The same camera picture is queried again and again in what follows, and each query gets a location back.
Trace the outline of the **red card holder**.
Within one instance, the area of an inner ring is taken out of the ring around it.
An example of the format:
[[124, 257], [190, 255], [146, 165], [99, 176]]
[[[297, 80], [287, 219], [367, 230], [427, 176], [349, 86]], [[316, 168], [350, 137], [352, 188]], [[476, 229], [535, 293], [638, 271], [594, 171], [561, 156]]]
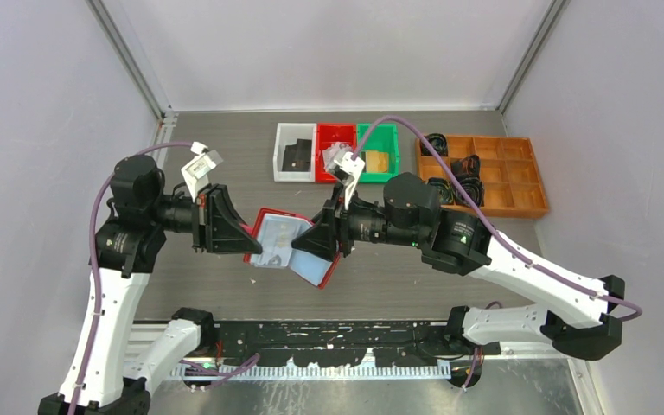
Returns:
[[262, 207], [252, 228], [246, 228], [261, 244], [262, 253], [245, 254], [244, 262], [256, 268], [289, 269], [307, 283], [323, 289], [341, 254], [337, 252], [333, 259], [327, 260], [293, 248], [291, 242], [311, 226], [312, 221], [300, 214]]

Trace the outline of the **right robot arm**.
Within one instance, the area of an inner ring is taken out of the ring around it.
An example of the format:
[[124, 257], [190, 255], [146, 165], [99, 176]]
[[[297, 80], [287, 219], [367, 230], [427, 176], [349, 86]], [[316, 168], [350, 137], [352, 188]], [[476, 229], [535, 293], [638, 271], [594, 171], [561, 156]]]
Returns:
[[389, 180], [379, 203], [346, 197], [344, 187], [335, 186], [292, 246], [334, 260], [357, 242], [416, 248], [434, 270], [497, 284], [529, 300], [516, 308], [454, 307], [441, 339], [454, 354], [497, 342], [543, 342], [598, 361], [623, 342], [622, 321], [610, 304], [624, 297], [621, 278], [587, 278], [534, 255], [473, 214], [442, 207], [438, 191], [414, 174]]

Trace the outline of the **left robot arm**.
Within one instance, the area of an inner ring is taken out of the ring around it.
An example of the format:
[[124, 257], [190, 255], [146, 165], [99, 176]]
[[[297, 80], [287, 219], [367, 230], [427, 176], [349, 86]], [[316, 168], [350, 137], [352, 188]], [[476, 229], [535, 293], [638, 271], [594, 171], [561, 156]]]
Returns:
[[139, 360], [125, 364], [137, 306], [167, 233], [189, 234], [197, 252], [261, 250], [227, 188], [209, 180], [220, 161], [217, 152], [205, 151], [186, 163], [186, 195], [165, 193], [164, 173], [151, 156], [129, 156], [116, 165], [106, 184], [110, 216], [93, 225], [89, 301], [73, 363], [59, 391], [41, 400], [39, 413], [145, 414], [158, 385], [182, 359], [218, 350], [213, 315], [182, 307]]

